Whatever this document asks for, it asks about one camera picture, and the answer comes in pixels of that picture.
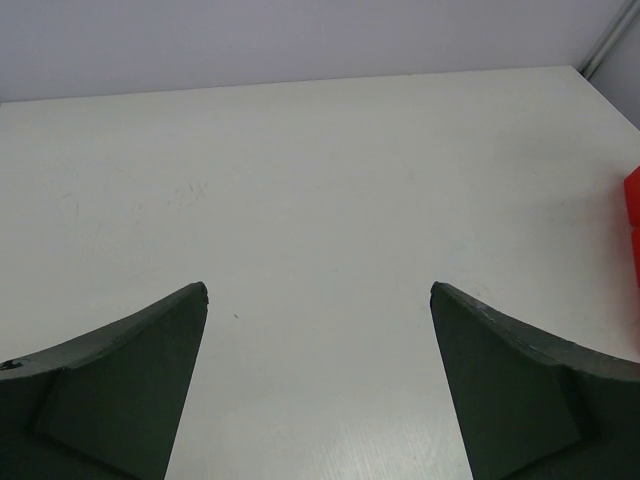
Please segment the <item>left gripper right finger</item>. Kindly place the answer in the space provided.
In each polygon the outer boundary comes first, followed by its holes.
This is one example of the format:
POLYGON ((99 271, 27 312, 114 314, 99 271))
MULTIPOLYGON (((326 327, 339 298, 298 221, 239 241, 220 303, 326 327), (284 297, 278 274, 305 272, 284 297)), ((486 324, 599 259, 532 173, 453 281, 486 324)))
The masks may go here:
POLYGON ((636 479, 639 366, 436 282, 430 309, 475 479, 636 479))

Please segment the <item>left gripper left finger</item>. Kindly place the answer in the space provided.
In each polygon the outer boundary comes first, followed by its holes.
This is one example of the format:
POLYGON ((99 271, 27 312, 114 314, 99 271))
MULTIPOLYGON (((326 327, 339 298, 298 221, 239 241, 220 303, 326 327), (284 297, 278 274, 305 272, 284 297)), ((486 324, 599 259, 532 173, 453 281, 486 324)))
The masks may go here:
POLYGON ((2 362, 2 478, 164 478, 207 312, 206 286, 196 282, 2 362))

